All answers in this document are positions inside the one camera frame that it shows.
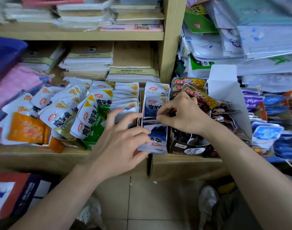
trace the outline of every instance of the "tile grout line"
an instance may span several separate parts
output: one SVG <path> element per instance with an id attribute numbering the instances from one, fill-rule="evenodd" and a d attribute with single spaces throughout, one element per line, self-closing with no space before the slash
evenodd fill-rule
<path id="1" fill-rule="evenodd" d="M 128 200 L 128 213 L 127 213 L 127 230 L 128 230 L 128 221 L 129 221 L 130 191 L 131 191 L 131 176 L 130 176 L 130 183 L 129 183 L 129 200 Z"/>

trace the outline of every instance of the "red oval logo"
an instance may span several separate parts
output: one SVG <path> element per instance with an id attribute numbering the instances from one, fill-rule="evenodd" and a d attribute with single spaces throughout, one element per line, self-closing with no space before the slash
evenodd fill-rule
<path id="1" fill-rule="evenodd" d="M 47 99 L 43 98 L 42 100 L 40 100 L 39 104 L 44 105 L 46 102 L 47 102 Z"/>
<path id="2" fill-rule="evenodd" d="M 82 129 L 82 123 L 79 124 L 78 131 L 81 131 L 81 129 Z"/>
<path id="3" fill-rule="evenodd" d="M 56 113 L 53 113 L 52 115 L 49 116 L 48 121 L 51 122 L 56 118 Z"/>
<path id="4" fill-rule="evenodd" d="M 88 116 L 88 113 L 86 112 L 86 113 L 84 114 L 83 119 L 86 120 L 86 119 L 87 119 L 87 116 Z"/>

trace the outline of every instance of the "pink booklet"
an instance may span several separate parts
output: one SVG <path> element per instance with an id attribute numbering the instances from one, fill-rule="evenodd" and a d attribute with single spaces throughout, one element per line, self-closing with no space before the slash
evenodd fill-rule
<path id="1" fill-rule="evenodd" d="M 100 27 L 100 31 L 155 31 L 162 32 L 162 24 L 112 24 Z"/>
<path id="2" fill-rule="evenodd" d="M 22 0 L 23 7 L 37 7 L 46 5 L 82 4 L 84 0 Z"/>

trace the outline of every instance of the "pink package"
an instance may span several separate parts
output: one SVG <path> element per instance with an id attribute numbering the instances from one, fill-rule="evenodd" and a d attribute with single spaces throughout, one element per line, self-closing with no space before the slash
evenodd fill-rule
<path id="1" fill-rule="evenodd" d="M 84 0 L 22 0 L 23 7 L 37 7 L 47 5 L 82 4 Z"/>
<path id="2" fill-rule="evenodd" d="M 0 81 L 0 109 L 20 91 L 28 91 L 42 82 L 39 74 L 30 68 L 16 65 Z"/>

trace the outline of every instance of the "person's left hand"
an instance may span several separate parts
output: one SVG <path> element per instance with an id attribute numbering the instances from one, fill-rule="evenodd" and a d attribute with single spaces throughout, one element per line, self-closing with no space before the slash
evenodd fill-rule
<path id="1" fill-rule="evenodd" d="M 128 129 L 129 123 L 133 119 L 141 118 L 143 114 L 127 114 L 118 124 L 114 124 L 116 115 L 121 111 L 123 108 L 108 114 L 105 130 L 83 161 L 102 181 L 133 169 L 148 155 L 148 152 L 142 151 L 133 156 L 133 152 L 143 143 L 150 143 L 148 134 L 151 131 L 143 127 Z"/>

